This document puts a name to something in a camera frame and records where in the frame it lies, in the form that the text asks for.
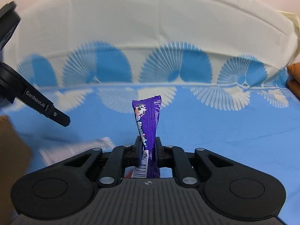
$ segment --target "bed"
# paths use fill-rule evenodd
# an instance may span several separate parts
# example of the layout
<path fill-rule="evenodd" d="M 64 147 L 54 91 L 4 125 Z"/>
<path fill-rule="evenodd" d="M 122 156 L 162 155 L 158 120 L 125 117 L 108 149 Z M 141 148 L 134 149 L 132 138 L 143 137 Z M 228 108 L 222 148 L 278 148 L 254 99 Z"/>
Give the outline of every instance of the bed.
<path fill-rule="evenodd" d="M 295 14 L 257 0 L 19 7 L 3 60 L 71 118 L 64 128 L 18 100 L 2 109 L 33 150 L 28 172 L 45 167 L 41 149 L 104 137 L 133 144 L 132 100 L 161 95 L 163 145 L 207 148 L 273 175 L 287 194 L 280 218 L 299 225 L 300 101 L 286 87 L 300 49 Z"/>

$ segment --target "candy wrapper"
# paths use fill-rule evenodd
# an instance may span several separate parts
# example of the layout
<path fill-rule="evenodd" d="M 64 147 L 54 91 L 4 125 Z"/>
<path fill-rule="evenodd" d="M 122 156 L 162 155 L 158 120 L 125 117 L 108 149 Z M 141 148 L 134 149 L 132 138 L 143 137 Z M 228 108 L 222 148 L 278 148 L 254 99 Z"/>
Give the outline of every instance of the candy wrapper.
<path fill-rule="evenodd" d="M 143 152 L 139 157 L 140 165 L 134 167 L 132 178 L 159 178 L 155 149 L 156 127 L 161 108 L 161 96 L 140 101 L 132 101 L 136 125 L 142 138 Z"/>

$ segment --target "screw head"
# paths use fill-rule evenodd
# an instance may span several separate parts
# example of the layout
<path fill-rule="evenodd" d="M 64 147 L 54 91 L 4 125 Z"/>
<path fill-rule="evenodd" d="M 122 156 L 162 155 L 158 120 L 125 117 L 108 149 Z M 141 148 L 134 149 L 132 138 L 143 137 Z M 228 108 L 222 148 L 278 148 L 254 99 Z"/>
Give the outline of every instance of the screw head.
<path fill-rule="evenodd" d="M 194 185 L 195 183 L 197 183 L 197 179 L 193 177 L 186 177 L 182 179 L 182 182 L 186 185 Z"/>
<path fill-rule="evenodd" d="M 115 180 L 112 177 L 103 177 L 100 178 L 100 183 L 104 184 L 104 185 L 111 185 Z"/>

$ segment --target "black gripper base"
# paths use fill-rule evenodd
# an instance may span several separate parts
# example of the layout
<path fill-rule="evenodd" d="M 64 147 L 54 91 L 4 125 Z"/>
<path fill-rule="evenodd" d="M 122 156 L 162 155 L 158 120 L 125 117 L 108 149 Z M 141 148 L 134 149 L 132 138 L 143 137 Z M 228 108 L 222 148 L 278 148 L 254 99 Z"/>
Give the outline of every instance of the black gripper base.
<path fill-rule="evenodd" d="M 278 218 L 237 221 L 211 209 L 195 188 L 179 186 L 174 178 L 124 178 L 102 188 L 80 212 L 59 220 L 42 221 L 20 215 L 11 225 L 279 225 Z"/>

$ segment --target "circular pad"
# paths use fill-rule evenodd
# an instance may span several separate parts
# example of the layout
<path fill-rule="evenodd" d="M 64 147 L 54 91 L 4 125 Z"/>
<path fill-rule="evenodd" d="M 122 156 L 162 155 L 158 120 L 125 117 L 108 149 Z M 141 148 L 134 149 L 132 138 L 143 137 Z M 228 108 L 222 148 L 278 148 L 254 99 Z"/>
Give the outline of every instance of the circular pad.
<path fill-rule="evenodd" d="M 230 191 L 237 197 L 255 199 L 264 193 L 265 187 L 256 180 L 242 178 L 237 179 L 230 184 Z"/>
<path fill-rule="evenodd" d="M 32 187 L 33 193 L 40 198 L 55 198 L 67 191 L 68 185 L 58 178 L 46 178 L 35 183 Z"/>
<path fill-rule="evenodd" d="M 62 165 L 20 178 L 11 189 L 11 200 L 18 213 L 52 220 L 82 210 L 93 194 L 92 183 L 79 168 Z"/>

